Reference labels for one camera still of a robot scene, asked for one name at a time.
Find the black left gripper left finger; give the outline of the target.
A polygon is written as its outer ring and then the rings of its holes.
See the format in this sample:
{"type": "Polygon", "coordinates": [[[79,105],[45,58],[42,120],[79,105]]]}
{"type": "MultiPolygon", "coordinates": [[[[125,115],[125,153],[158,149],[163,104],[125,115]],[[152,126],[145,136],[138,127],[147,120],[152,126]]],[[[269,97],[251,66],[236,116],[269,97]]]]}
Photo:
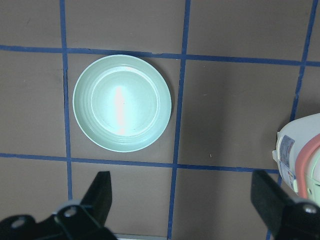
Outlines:
{"type": "Polygon", "coordinates": [[[80,201],[98,224],[104,226],[112,205],[112,183],[109,171],[99,171],[80,201]]]}

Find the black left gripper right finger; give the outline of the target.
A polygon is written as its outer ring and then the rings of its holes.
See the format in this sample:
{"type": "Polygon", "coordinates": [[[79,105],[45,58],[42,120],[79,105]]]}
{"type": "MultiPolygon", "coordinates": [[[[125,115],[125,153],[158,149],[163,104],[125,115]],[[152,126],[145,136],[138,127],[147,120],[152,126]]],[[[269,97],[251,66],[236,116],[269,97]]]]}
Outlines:
{"type": "Polygon", "coordinates": [[[285,213],[293,206],[293,200],[266,171],[252,172],[250,200],[268,230],[279,233],[285,213]]]}

